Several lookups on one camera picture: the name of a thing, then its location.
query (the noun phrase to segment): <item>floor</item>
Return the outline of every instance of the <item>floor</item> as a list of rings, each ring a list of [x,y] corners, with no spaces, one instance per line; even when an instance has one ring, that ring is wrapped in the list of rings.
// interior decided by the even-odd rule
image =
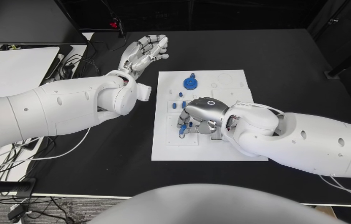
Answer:
[[[51,198],[41,198],[38,199],[38,202],[41,201],[49,201]],[[57,200],[58,205],[62,207],[62,209],[67,211],[68,216],[74,219],[77,223],[83,221],[91,220],[103,211],[106,211],[112,206],[119,204],[123,200],[119,199],[94,199],[94,198],[64,198],[61,200]],[[10,206],[6,204],[0,204],[0,223],[8,224],[10,223],[8,219],[8,213],[10,211]],[[48,206],[48,209],[45,211],[47,214],[65,217],[64,212],[58,209],[55,204],[52,202],[45,203],[35,203],[29,207],[31,210],[44,211]],[[65,223],[64,220],[52,218],[49,216],[41,216],[38,219],[31,219],[28,216],[25,216],[25,224],[52,224],[52,223]]]

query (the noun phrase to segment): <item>blue component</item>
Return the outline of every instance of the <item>blue component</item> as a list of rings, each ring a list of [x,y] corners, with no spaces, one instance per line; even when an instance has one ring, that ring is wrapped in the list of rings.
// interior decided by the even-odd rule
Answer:
[[[185,133],[185,130],[187,130],[187,125],[184,124],[184,125],[181,126],[181,129],[179,129],[179,134],[184,134],[184,133]]]
[[[198,87],[198,81],[194,73],[191,74],[191,77],[185,79],[184,86],[187,90],[194,90]]]

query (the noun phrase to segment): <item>dark background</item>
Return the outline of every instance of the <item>dark background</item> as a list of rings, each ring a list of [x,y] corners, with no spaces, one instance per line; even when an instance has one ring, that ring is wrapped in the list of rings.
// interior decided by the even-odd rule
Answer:
[[[126,31],[308,28],[328,0],[109,0]],[[110,27],[101,0],[61,0],[80,28]]]

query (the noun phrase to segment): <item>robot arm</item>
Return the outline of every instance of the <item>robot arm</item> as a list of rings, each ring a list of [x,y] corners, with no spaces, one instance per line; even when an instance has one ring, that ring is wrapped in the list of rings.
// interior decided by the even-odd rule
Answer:
[[[165,35],[143,37],[127,47],[120,67],[106,76],[57,81],[0,98],[0,147],[38,136],[78,132],[127,115],[151,87],[138,84],[151,62],[168,58]]]
[[[237,102],[231,107],[213,98],[194,100],[181,114],[179,134],[221,131],[223,139],[247,156],[266,156],[307,172],[351,177],[351,125],[337,120]],[[207,124],[192,129],[191,118]]]

